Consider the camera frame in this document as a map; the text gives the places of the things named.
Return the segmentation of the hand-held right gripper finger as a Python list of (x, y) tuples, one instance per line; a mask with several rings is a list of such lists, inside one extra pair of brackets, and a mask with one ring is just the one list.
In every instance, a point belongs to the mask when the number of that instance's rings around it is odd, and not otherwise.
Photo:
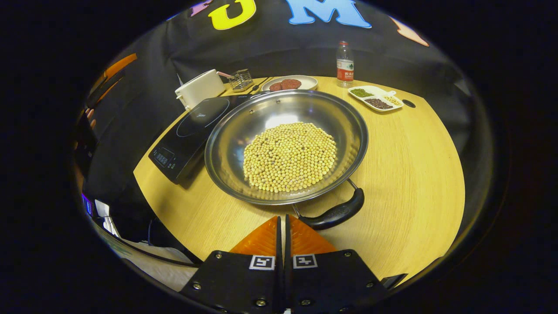
[(225, 314), (283, 312), (281, 218), (261, 224), (231, 250), (215, 250), (180, 294)]
[(286, 216), (284, 305), (291, 314), (359, 314), (388, 290), (353, 249), (295, 253), (296, 219)]

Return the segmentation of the pile of yellow soybeans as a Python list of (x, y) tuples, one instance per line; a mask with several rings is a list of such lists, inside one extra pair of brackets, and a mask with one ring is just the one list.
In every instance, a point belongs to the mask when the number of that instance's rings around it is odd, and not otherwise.
[(336, 154), (333, 136), (314, 124), (281, 124), (255, 135), (245, 147), (243, 174), (257, 190), (299, 191), (322, 181)]

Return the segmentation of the steel pot with black handles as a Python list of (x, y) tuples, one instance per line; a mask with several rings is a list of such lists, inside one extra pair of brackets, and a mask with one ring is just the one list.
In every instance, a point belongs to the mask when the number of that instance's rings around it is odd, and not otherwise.
[[(324, 159), (327, 172), (312, 186), (258, 189), (249, 183), (245, 148), (273, 127), (312, 123), (335, 142), (333, 159)], [(364, 191), (350, 180), (368, 149), (368, 127), (362, 115), (346, 101), (318, 91), (263, 92), (228, 113), (209, 136), (205, 165), (211, 180), (222, 191), (255, 205), (291, 205), (326, 195), (342, 183), (349, 183), (353, 196), (317, 217), (299, 218), (315, 230), (340, 225), (355, 216), (364, 205)]]

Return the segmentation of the clear water bottle red label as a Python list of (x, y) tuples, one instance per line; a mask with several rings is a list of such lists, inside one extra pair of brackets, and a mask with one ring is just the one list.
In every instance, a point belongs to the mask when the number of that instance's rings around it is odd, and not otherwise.
[(346, 41), (340, 41), (336, 53), (337, 85), (351, 88), (354, 82), (354, 55)]

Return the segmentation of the white cloth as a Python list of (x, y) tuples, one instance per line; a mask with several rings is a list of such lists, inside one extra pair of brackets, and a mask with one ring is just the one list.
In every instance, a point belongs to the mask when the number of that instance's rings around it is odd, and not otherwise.
[(193, 278), (197, 267), (187, 266), (189, 259), (174, 248), (161, 248), (114, 239), (115, 252), (120, 258), (131, 262), (150, 278), (170, 290), (179, 292)]

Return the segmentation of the black induction cooktop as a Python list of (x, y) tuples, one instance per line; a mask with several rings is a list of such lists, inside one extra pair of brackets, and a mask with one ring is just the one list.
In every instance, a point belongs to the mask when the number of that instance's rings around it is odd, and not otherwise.
[(167, 179), (180, 184), (203, 157), (207, 140), (216, 125), (230, 111), (252, 98), (255, 96), (204, 99), (171, 126), (150, 151), (149, 159)]

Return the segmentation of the white divided dish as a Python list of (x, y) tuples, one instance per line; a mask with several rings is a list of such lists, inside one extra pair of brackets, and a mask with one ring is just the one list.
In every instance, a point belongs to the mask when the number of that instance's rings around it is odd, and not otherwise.
[[(367, 97), (367, 98), (360, 98), (360, 97), (356, 97), (355, 95), (353, 95), (350, 90), (354, 89), (354, 88), (363, 88), (365, 89), (367, 92), (371, 92), (374, 94), (373, 97)], [(398, 109), (402, 109), (402, 106), (399, 107), (393, 107), (392, 109), (388, 109), (388, 110), (380, 110), (380, 109), (376, 109), (374, 107), (372, 107), (371, 105), (369, 105), (367, 102), (365, 102), (366, 99), (368, 98), (379, 98), (382, 101), (388, 103), (389, 105), (392, 106), (391, 103), (389, 103), (388, 101), (386, 101), (386, 99), (384, 99), (384, 96), (395, 96), (396, 97), (396, 91), (385, 91), (384, 89), (381, 89), (379, 87), (375, 87), (372, 85), (365, 85), (365, 86), (361, 86), (361, 87), (351, 87), (348, 90), (349, 95), (353, 96), (355, 99), (357, 99), (357, 101), (361, 102), (363, 105), (365, 105), (366, 107), (368, 107), (369, 109), (372, 109), (373, 111), (376, 111), (377, 113), (388, 113), (390, 111), (394, 111), (394, 110), (398, 110)]]

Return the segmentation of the black backdrop cloth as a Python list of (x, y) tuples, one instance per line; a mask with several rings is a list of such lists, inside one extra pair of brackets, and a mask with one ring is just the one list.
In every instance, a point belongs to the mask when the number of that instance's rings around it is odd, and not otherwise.
[(133, 170), (156, 137), (180, 113), (174, 91), (211, 69), (248, 68), (255, 77), (306, 74), (333, 77), (341, 40), (355, 56), (355, 77), (425, 98), (455, 144), (466, 183), (466, 204), (482, 179), (486, 143), (477, 105), (461, 71), (422, 34), (357, 0), (255, 0), (249, 20), (216, 30), (209, 14), (232, 0), (213, 0), (196, 15), (186, 10), (149, 30), (110, 62), (136, 54), (124, 77), (95, 110), (100, 146), (84, 184), (86, 195), (109, 204), (147, 205)]

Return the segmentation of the round white plate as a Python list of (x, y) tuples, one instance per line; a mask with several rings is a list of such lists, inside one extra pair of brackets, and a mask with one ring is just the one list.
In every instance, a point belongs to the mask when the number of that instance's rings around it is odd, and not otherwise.
[(311, 91), (313, 91), (313, 90), (317, 89), (318, 81), (315, 78), (309, 77), (309, 76), (306, 76), (306, 75), (289, 75), (289, 76), (285, 76), (285, 77), (273, 78), (269, 82), (263, 84), (263, 86), (261, 87), (261, 91), (269, 91), (269, 86), (271, 84), (281, 82), (284, 79), (297, 79), (297, 80), (301, 81), (302, 85), (299, 88), (300, 90), (311, 90)]

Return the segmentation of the white toaster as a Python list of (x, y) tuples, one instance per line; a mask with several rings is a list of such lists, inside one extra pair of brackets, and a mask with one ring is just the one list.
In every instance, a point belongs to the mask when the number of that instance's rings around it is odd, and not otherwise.
[(224, 91), (225, 84), (222, 82), (217, 70), (212, 69), (177, 88), (175, 95), (185, 110), (189, 111), (203, 100), (217, 97)]

